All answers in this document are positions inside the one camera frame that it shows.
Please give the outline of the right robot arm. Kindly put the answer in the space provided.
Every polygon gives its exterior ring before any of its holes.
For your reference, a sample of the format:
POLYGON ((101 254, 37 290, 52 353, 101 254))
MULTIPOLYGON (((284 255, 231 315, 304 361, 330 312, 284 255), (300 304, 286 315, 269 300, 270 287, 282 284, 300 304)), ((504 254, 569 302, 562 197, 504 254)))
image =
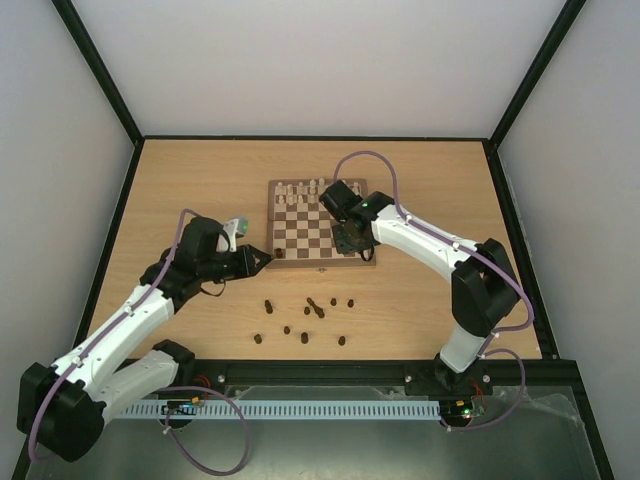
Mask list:
POLYGON ((319 202, 336 221, 332 233, 340 254, 390 246, 449 282, 454 327, 436 367, 437 382, 447 391, 458 391, 470 381, 470 366, 519 301, 532 308, 506 249, 492 238, 477 243, 454 236, 411 215, 391 196, 376 191, 363 198, 342 181, 330 185, 319 202))

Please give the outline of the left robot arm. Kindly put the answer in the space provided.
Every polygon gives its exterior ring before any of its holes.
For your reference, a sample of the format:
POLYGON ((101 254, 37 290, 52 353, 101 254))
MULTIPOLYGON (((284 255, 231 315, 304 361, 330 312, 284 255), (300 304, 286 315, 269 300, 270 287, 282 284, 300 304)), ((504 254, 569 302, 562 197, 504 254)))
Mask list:
POLYGON ((195 355, 163 340, 142 358, 125 359, 155 329, 177 314, 203 284, 225 285, 257 275, 269 254, 238 244, 248 221, 226 223, 194 215, 181 218, 173 244, 150 265, 124 304, 73 350, 51 365, 31 365, 20 379, 17 428, 27 436, 29 456, 42 445, 73 462, 97 442, 104 427, 143 397, 186 389, 195 377, 195 355))

